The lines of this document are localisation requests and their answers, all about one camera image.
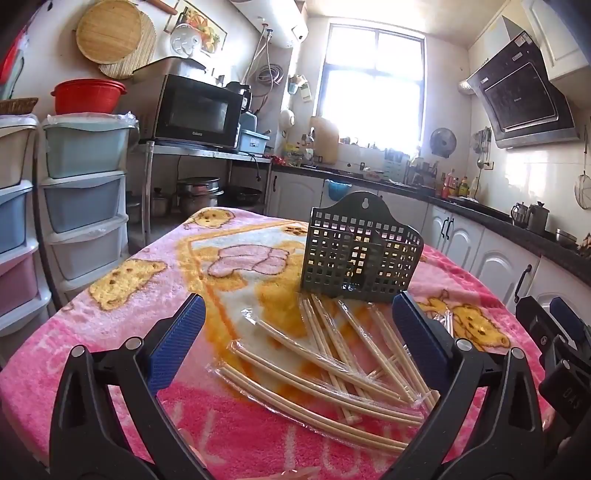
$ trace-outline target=cutting board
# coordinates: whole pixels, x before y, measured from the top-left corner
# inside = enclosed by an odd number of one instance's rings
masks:
[[[149,16],[144,12],[139,13],[142,22],[142,37],[138,48],[127,55],[123,60],[110,65],[99,65],[99,70],[107,77],[117,80],[125,80],[131,77],[134,70],[145,67],[154,54],[156,47],[156,29]]]
[[[334,165],[339,153],[339,129],[321,116],[310,118],[310,127],[314,127],[316,139],[314,140],[314,156],[322,157],[322,163]]]
[[[76,27],[76,44],[98,64],[117,63],[131,54],[142,36],[138,8],[124,0],[103,0],[90,7]]]

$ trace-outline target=hanging utensil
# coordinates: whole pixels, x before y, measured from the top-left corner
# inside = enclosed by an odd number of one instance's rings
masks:
[[[577,203],[583,210],[591,208],[591,178],[587,175],[587,151],[589,149],[589,133],[585,125],[583,140],[585,143],[583,174],[579,176],[574,184],[574,196]]]

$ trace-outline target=wicker basket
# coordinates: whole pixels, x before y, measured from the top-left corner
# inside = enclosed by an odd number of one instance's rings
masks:
[[[33,112],[39,98],[0,100],[0,115],[26,115]]]

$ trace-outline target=bamboo chopstick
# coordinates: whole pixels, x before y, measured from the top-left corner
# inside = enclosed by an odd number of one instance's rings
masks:
[[[258,367],[278,380],[290,384],[293,387],[296,387],[299,390],[309,393],[315,397],[336,403],[340,406],[348,407],[351,410],[355,410],[361,414],[369,415],[382,420],[394,421],[410,426],[420,426],[423,423],[423,418],[420,415],[410,415],[407,413],[390,410],[388,408],[383,408],[372,403],[366,403],[350,396],[347,397],[341,395],[335,391],[323,387],[322,385],[318,385],[313,381],[298,377],[297,375],[294,375],[291,372],[288,372],[249,351],[240,343],[234,343],[232,345],[232,349],[234,353],[255,367]]]
[[[322,302],[320,301],[317,295],[312,294],[311,297],[314,301],[314,305],[316,306],[316,310],[318,311],[318,314],[320,315],[320,318],[324,323],[324,328],[329,334],[330,341],[333,343],[333,345],[335,346],[335,350],[339,354],[340,360],[351,370],[357,370],[358,373],[365,375],[359,367],[359,365],[357,364],[357,362],[355,361],[355,358],[353,357],[353,354],[351,353],[349,346],[345,343],[343,336],[340,334],[339,328],[335,324],[335,320],[326,311],[324,305],[322,305]],[[310,305],[310,308],[312,307],[309,299],[305,299],[304,301],[307,301],[307,303]],[[371,400],[371,397],[367,395],[367,393],[363,389],[357,387],[356,385],[354,385],[354,388],[358,396]]]
[[[309,360],[318,367],[335,374],[337,377],[341,377],[346,382],[352,385],[357,385],[358,387],[370,391],[375,395],[381,395],[396,404],[406,404],[406,402],[402,400],[398,393],[393,392],[392,390],[389,390],[383,387],[382,385],[367,380],[365,377],[362,377],[356,372],[353,372],[345,364],[338,365],[336,361],[331,361],[325,356],[309,350],[305,346],[289,338],[285,333],[280,332],[275,327],[272,327],[267,322],[261,319],[251,319],[251,321],[253,321],[257,326],[265,330],[269,336],[273,337],[280,344],[282,344],[292,352],[296,353],[297,355],[300,355],[306,360]]]
[[[388,324],[386,318],[382,312],[379,311],[376,305],[369,304],[369,314],[372,316],[375,323],[378,324],[386,345],[388,348],[390,348],[390,350],[392,350],[394,356],[396,356],[400,361],[402,369],[406,373],[407,378],[412,382],[414,388],[425,397],[425,402],[428,409],[432,410],[435,406],[435,403],[439,399],[439,394],[432,392],[428,388],[427,384],[419,373],[417,366],[410,359],[407,351],[402,346],[402,342],[398,339],[398,335],[396,335],[394,329]]]
[[[408,446],[408,443],[381,437],[323,417],[266,389],[228,364],[223,364],[217,371],[250,395],[324,432],[387,452],[402,452]]]
[[[303,314],[305,315],[305,317],[307,318],[308,324],[311,327],[312,330],[312,334],[314,335],[314,339],[316,340],[316,345],[318,345],[318,351],[320,353],[322,353],[324,356],[331,358],[332,357],[332,353],[330,351],[330,347],[328,345],[328,343],[326,342],[326,338],[324,337],[324,334],[322,333],[322,329],[320,327],[320,324],[318,323],[318,319],[316,318],[316,315],[314,314],[314,311],[312,309],[312,305],[310,305],[310,302],[306,302],[307,299],[300,297],[300,300],[302,302],[302,307],[303,307]],[[330,378],[330,382],[333,384],[333,386],[343,392],[343,393],[347,393],[347,387],[345,387],[345,384],[343,383],[343,381],[336,377],[334,374],[329,373],[329,378]],[[347,408],[342,407],[343,410],[343,416],[345,417],[345,421],[349,424],[349,425],[353,425],[355,423],[359,423],[361,421],[361,419],[351,413],[351,411],[349,411]]]
[[[359,320],[355,317],[353,312],[347,306],[345,302],[342,300],[336,301],[337,305],[339,306],[341,312],[345,315],[345,318],[349,321],[353,329],[361,338],[361,341],[365,344],[365,346],[369,349],[372,353],[374,358],[378,361],[379,365],[382,367],[384,372],[394,381],[394,384],[400,389],[399,393],[401,393],[406,401],[410,404],[415,402],[415,398],[409,393],[408,382],[406,379],[398,372],[398,370],[388,362],[388,358],[382,353],[382,351],[378,348],[378,346],[374,343],[374,341],[367,335]]]

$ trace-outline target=cabinet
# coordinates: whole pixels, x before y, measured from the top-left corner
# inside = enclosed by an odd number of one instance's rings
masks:
[[[591,288],[545,258],[540,260],[527,294],[547,312],[552,299],[562,297],[582,321],[591,325]]]
[[[413,227],[417,232],[421,231],[427,214],[426,202],[390,192],[378,192],[378,195],[397,221]]]
[[[539,262],[533,253],[485,230],[470,273],[514,313],[516,287],[523,276],[518,294],[520,297],[527,294]]]
[[[310,220],[313,207],[320,206],[323,179],[272,172],[267,215],[290,220]]]
[[[576,40],[544,0],[522,0],[550,81],[579,107],[591,108],[591,67]]]
[[[426,245],[442,251],[445,243],[443,228],[447,226],[450,218],[451,214],[447,210],[429,205],[421,230],[421,236]]]
[[[353,193],[353,192],[370,192],[370,193],[373,193],[374,195],[378,194],[377,190],[367,189],[365,187],[360,187],[359,185],[351,184],[351,188],[349,189],[349,193]],[[320,201],[320,207],[321,208],[330,207],[330,206],[334,205],[335,203],[336,202],[334,200],[332,200],[329,196],[329,181],[325,180],[324,187],[322,188],[322,199]]]
[[[459,215],[454,215],[445,228],[442,253],[458,267],[470,271],[485,228]]]

